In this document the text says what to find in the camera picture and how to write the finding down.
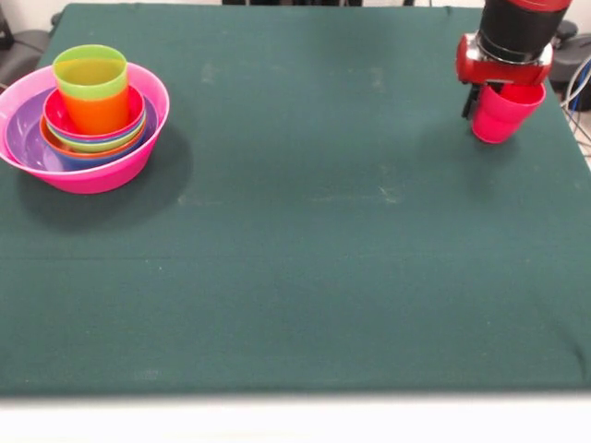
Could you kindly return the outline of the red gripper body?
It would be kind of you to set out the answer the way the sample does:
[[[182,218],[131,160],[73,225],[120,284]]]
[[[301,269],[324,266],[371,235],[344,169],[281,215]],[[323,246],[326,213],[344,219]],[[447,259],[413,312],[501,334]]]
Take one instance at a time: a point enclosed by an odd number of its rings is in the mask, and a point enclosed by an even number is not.
[[[553,47],[549,43],[531,62],[518,64],[499,60],[479,46],[476,33],[466,33],[457,46],[455,70],[458,80],[464,84],[507,83],[532,86],[542,83],[548,76],[552,58]]]

